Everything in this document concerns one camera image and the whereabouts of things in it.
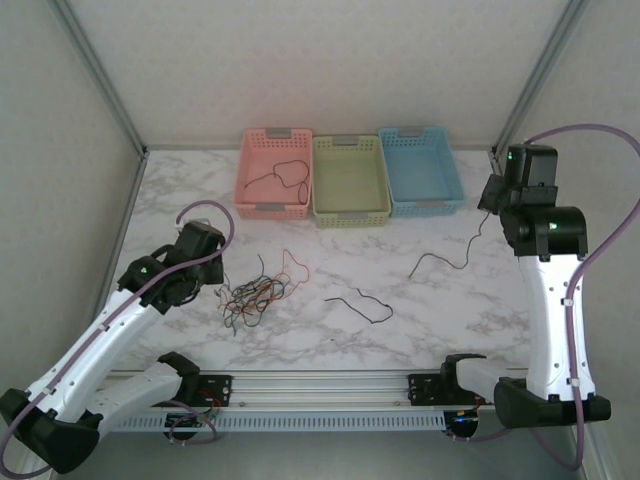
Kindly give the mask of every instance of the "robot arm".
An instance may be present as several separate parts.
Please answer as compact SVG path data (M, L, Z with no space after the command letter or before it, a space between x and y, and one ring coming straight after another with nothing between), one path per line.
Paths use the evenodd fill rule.
M541 145L509 148L504 176L492 175L478 208L500 216L504 234L523 273L529 300L531 356L526 379L484 358L455 365L457 384L495 404L507 428L570 425L576 422L573 387L579 385L585 421L611 415L597 396L587 363L582 317L582 281L574 298L567 286L587 253L586 223L575 207L556 207L557 152ZM565 310L573 308L573 338ZM578 378L570 372L575 346Z
M60 361L26 392L10 389L0 398L0 413L8 424L31 406L15 436L58 473L67 473L133 414L172 398L190 400L199 369L176 353L163 355L145 372L115 387L96 389L121 355L161 315L192 301L202 285L223 283L220 255L188 268L173 267L221 252L224 245L221 232L191 221L175 245L132 262L100 315ZM172 269L138 301L131 301L152 278Z

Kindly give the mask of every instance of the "pink basket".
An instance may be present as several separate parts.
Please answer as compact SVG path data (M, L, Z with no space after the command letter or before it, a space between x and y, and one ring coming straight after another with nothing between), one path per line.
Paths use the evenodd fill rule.
M244 132L233 202L240 217L307 218L311 199L311 130L259 128Z

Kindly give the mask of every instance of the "white marble surface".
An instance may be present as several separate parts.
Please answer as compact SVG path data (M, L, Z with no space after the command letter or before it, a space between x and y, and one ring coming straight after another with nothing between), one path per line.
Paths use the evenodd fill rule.
M157 151L151 154L116 278L126 266L176 238L174 218L186 204L203 198L232 209L237 236L224 255L233 286L260 271L280 270L289 249L311 270L309 283L274 303L256 328L238 323L234 337L223 325L214 287L193 303L172 309L134 344L118 369L144 369L159 355L178 351L203 369L360 370L436 368L445 355L483 353L526 364L526 298L517 262L503 240L499 221L490 217L471 247L469 266L456 271L426 258L407 278L424 252L456 264L464 262L468 239L483 213L478 197L491 173L484 152L456 152L468 205L452 217L390 219L382 228L316 228L313 219L294 222L241 220L232 209L238 152ZM208 218L227 232L226 220L207 207L189 218ZM290 268L294 279L304 277ZM390 304L395 315L370 325L341 302L342 296L372 318L386 309L357 298L350 287Z

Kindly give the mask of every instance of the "plastic basket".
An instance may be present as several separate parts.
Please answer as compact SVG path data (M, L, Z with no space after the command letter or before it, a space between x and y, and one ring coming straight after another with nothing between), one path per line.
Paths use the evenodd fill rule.
M452 215L465 204L444 128L383 128L379 134L394 217Z
M267 128L245 131L233 195L240 217L263 220L307 218L312 173L311 130Z
M313 213L319 227L386 223L391 201L377 136L316 137L313 158Z

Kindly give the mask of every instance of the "green basket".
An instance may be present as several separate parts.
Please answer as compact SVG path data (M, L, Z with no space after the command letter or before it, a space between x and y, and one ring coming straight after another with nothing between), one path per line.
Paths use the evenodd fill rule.
M320 228L379 227L391 213L376 135L313 139L313 213Z

